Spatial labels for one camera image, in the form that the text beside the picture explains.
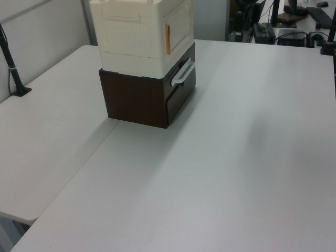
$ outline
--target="plastic storage box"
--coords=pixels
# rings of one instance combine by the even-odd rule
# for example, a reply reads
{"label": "plastic storage box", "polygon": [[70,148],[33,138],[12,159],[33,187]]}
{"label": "plastic storage box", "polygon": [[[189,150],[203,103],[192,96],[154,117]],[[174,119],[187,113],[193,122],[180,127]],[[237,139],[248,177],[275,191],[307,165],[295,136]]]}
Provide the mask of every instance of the plastic storage box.
{"label": "plastic storage box", "polygon": [[192,0],[92,0],[102,69],[161,79],[194,42]]}

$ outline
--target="black stand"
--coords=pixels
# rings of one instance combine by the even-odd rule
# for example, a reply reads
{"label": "black stand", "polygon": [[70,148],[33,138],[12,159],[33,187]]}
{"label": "black stand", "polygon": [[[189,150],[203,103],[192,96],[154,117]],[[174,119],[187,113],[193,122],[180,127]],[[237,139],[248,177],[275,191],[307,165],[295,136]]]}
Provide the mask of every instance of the black stand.
{"label": "black stand", "polygon": [[278,12],[279,12],[280,0],[273,1],[271,24],[275,28],[296,28],[295,23],[278,23]]}
{"label": "black stand", "polygon": [[14,64],[12,55],[10,54],[11,52],[9,51],[8,44],[5,38],[5,34],[3,33],[2,27],[0,27],[0,46],[2,49],[2,52],[4,53],[5,59],[8,64],[8,68],[11,71],[11,74],[13,76],[15,85],[16,85],[16,92],[14,92],[12,95],[14,96],[19,96],[22,97],[26,93],[29,93],[32,89],[31,88],[26,88],[23,86],[19,73],[17,72],[16,66]]}
{"label": "black stand", "polygon": [[336,8],[334,12],[334,17],[331,22],[331,28],[330,28],[328,40],[323,41],[322,48],[320,50],[322,55],[330,55],[330,56],[335,55],[335,43],[334,43],[335,32],[336,32]]}

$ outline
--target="white table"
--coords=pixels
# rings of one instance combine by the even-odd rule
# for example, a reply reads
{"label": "white table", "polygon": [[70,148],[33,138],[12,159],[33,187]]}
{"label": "white table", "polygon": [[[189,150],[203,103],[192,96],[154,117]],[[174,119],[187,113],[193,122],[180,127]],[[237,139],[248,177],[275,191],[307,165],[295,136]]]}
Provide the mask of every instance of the white table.
{"label": "white table", "polygon": [[168,129],[121,121],[13,252],[334,251],[332,57],[196,41],[196,74]]}
{"label": "white table", "polygon": [[117,124],[107,117],[98,49],[84,46],[0,104],[0,215],[26,224]]}

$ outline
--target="desk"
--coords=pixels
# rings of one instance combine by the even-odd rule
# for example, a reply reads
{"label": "desk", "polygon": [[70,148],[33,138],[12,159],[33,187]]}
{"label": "desk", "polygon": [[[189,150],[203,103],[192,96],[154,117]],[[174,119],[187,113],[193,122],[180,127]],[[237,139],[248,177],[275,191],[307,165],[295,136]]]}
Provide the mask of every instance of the desk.
{"label": "desk", "polygon": [[[280,1],[278,14],[284,13],[283,8],[284,8],[284,4],[286,2],[287,1],[284,1],[284,0]],[[309,2],[306,2],[304,0],[298,0],[298,5],[302,6],[302,7],[316,7],[316,4],[320,3],[320,2],[322,2],[322,0],[321,1],[320,0],[310,0]],[[267,8],[272,3],[273,3],[273,0],[266,0],[264,10],[262,12],[263,14],[266,12]],[[325,8],[322,8],[322,9],[332,18],[333,15],[334,15],[334,12],[335,12],[336,1],[335,0],[329,0],[328,3],[329,3],[329,6],[325,7]],[[267,23],[267,22],[268,22],[268,13],[260,19],[259,23]],[[300,20],[300,21],[296,22],[296,24],[297,24],[297,28],[274,28],[276,36],[279,33],[279,29],[297,29],[297,30],[303,30],[306,33],[316,32],[316,30],[315,30],[316,21],[309,15],[307,17],[305,17],[303,20]],[[326,33],[328,35],[329,34],[329,29],[321,29],[320,32]]]}
{"label": "desk", "polygon": [[0,215],[26,224],[117,124],[107,118],[96,47],[84,46],[0,105]]}
{"label": "desk", "polygon": [[168,129],[121,121],[13,252],[333,251],[332,57],[196,41],[196,74]]}

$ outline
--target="keyboard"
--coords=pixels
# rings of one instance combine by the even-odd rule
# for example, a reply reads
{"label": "keyboard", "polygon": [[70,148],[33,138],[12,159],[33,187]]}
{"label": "keyboard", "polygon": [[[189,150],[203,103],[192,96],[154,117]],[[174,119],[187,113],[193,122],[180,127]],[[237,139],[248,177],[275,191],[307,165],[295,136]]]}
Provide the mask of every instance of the keyboard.
{"label": "keyboard", "polygon": [[322,28],[330,29],[332,19],[321,8],[307,7],[309,14],[314,20],[321,24]]}

